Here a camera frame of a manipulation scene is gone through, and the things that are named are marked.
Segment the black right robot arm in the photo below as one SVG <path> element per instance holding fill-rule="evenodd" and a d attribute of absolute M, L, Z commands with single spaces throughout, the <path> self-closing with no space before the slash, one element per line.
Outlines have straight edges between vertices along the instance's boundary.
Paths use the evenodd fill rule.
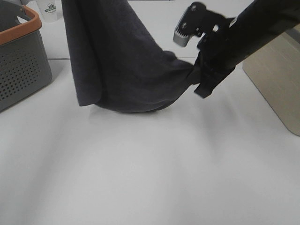
<path fill-rule="evenodd" d="M 298 0 L 255 0 L 231 26 L 206 33 L 198 43 L 199 86 L 206 98 L 244 59 L 300 23 Z"/>

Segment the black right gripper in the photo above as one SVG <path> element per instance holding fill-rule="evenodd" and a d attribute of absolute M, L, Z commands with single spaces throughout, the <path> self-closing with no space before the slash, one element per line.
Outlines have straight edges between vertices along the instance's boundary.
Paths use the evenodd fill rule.
<path fill-rule="evenodd" d="M 197 45 L 200 51 L 193 67 L 199 84 L 194 92 L 200 97 L 210 96 L 243 60 L 238 42 L 245 42 L 245 19 L 246 11 L 226 18 L 200 2 L 193 2 L 180 18 L 173 36 L 177 45 L 186 47 L 191 37 L 204 34 Z"/>

